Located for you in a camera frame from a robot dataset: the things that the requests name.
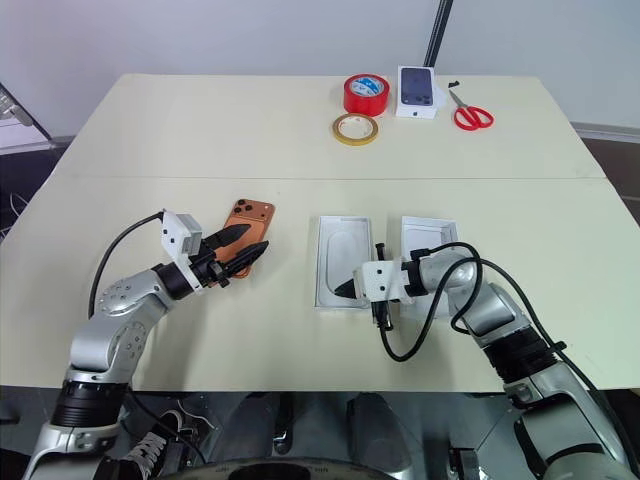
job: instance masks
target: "metal bracket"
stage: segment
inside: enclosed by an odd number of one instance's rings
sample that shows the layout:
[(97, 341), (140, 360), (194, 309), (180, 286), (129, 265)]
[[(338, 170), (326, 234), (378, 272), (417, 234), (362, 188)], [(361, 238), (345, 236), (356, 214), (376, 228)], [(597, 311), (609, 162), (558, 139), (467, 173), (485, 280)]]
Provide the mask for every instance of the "metal bracket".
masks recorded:
[(202, 227), (191, 215), (165, 210), (162, 218), (162, 246), (198, 295), (202, 294), (203, 287), (191, 271), (189, 257), (198, 254), (201, 240)]
[(356, 296), (370, 302), (398, 299), (412, 303), (404, 286), (409, 283), (407, 273), (401, 270), (402, 259), (365, 262), (354, 273)]
[(115, 444), (120, 425), (73, 428), (45, 423), (40, 430), (27, 471), (22, 478), (31, 478), (38, 462), (50, 453), (96, 454), (109, 450)]

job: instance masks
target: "masking tape roll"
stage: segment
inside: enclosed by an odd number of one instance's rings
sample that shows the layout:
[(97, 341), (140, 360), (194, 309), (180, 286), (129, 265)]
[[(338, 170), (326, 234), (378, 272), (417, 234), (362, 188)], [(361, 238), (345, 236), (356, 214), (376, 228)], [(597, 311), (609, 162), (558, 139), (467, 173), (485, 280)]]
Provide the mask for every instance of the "masking tape roll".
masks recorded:
[(366, 145), (378, 135), (378, 124), (367, 115), (346, 113), (333, 122), (333, 134), (346, 145)]

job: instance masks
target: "smartphone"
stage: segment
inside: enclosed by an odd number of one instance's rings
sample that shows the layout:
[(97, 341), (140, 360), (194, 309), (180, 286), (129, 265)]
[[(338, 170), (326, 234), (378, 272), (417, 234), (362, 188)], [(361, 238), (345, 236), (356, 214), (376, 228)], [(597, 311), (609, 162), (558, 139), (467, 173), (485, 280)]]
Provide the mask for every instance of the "smartphone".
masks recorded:
[[(271, 223), (271, 219), (273, 218), (275, 211), (276, 207), (270, 203), (246, 200), (244, 198), (238, 200), (233, 205), (231, 213), (229, 214), (224, 226), (228, 227), (229, 225), (245, 223), (251, 225), (251, 228), (249, 228), (242, 237), (231, 245), (218, 248), (216, 250), (216, 257), (218, 260), (222, 263), (228, 262), (244, 247), (248, 247), (253, 243), (261, 242), (265, 233), (267, 233), (267, 228), (269, 228), (269, 224)], [(247, 267), (240, 270), (234, 275), (234, 277), (244, 278), (249, 275), (250, 269), (251, 267)]]
[(404, 67), (400, 72), (400, 95), (405, 105), (433, 105), (431, 72), (426, 68)]

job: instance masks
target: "table surface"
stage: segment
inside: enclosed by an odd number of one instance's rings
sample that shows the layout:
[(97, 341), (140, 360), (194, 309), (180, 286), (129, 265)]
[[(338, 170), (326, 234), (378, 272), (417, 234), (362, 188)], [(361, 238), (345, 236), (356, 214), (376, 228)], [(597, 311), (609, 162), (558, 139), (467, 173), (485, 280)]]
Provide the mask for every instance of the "table surface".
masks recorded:
[[(60, 385), (97, 263), (125, 226), (165, 207), (191, 213), (210, 233), (246, 197), (277, 207), (267, 253), (247, 279), (188, 297), (161, 320), (136, 388), (501, 389), (481, 351), (446, 319), (436, 321), (414, 359), (397, 364), (368, 311), (315, 309), (320, 215), (368, 216), (374, 241), (396, 252), (402, 215), (455, 219), (462, 240), (521, 283), (550, 334), (567, 342), (596, 385), (639, 386), (640, 229), (537, 80), (456, 78), (463, 99), (495, 114), (495, 129), (463, 134), (448, 104), (433, 121), (387, 112), (380, 138), (347, 147), (329, 129), (341, 112), (342, 78), (123, 77), (0, 247), (0, 383)], [(274, 117), (261, 123), (257, 139), (240, 112), (228, 109), (248, 105), (233, 90), (238, 84), (277, 90), (278, 102), (257, 96), (257, 112), (246, 115), (250, 122)], [(523, 108), (538, 121), (523, 117), (526, 126), (512, 126), (509, 118), (515, 122)], [(320, 112), (321, 121), (309, 112)], [(422, 155), (431, 131), (439, 132), (439, 158), (431, 146)], [(127, 237), (102, 286), (166, 262), (159, 233), (152, 224)], [(392, 341), (403, 350), (419, 325), (398, 326)]]

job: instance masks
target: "scissors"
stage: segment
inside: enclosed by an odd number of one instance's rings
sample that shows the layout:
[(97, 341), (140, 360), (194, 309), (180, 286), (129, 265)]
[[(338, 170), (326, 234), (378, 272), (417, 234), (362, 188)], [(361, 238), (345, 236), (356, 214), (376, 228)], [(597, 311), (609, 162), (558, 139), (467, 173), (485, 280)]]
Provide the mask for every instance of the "scissors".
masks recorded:
[[(493, 115), (491, 115), (489, 112), (483, 110), (482, 108), (470, 107), (462, 100), (460, 100), (458, 96), (451, 90), (449, 90), (449, 93), (458, 104), (458, 108), (453, 114), (453, 121), (458, 127), (463, 130), (471, 131), (478, 130), (479, 128), (489, 128), (491, 125), (493, 125)], [(458, 116), (461, 116), (466, 122), (460, 120)]]

